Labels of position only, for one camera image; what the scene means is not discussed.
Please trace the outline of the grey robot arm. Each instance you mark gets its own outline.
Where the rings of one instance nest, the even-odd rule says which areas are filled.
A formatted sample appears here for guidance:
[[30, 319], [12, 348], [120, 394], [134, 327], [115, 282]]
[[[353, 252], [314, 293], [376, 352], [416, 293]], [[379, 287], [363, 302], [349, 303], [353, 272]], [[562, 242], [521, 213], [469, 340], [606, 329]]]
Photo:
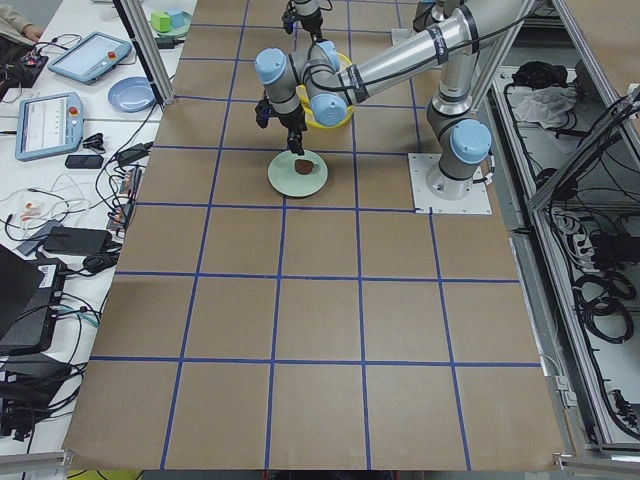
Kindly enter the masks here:
[[288, 150], [303, 154], [307, 125], [299, 86], [306, 89], [315, 120], [332, 127], [345, 120], [349, 107], [439, 66], [440, 82], [428, 112], [432, 129], [442, 135], [454, 122], [468, 118], [479, 52], [508, 26], [519, 6], [508, 2], [494, 8], [487, 1], [465, 1], [443, 20], [346, 69], [340, 67], [334, 43], [319, 35], [313, 35], [308, 47], [291, 53], [267, 48], [255, 59], [263, 86], [256, 123], [266, 128], [270, 119], [278, 119], [287, 130]]
[[284, 31], [291, 35], [294, 25], [299, 23], [313, 41], [323, 39], [323, 16], [318, 0], [288, 1], [281, 17]]

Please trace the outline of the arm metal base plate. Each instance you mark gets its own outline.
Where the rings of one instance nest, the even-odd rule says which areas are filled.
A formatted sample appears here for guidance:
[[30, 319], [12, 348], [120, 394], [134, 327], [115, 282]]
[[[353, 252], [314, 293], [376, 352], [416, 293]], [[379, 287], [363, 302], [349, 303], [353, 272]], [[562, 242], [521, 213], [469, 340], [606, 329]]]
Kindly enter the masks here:
[[398, 47], [407, 44], [416, 32], [412, 28], [392, 28], [390, 30], [391, 45]]
[[409, 174], [417, 214], [491, 215], [485, 175], [480, 166], [472, 178], [458, 181], [439, 169], [440, 154], [410, 153]]

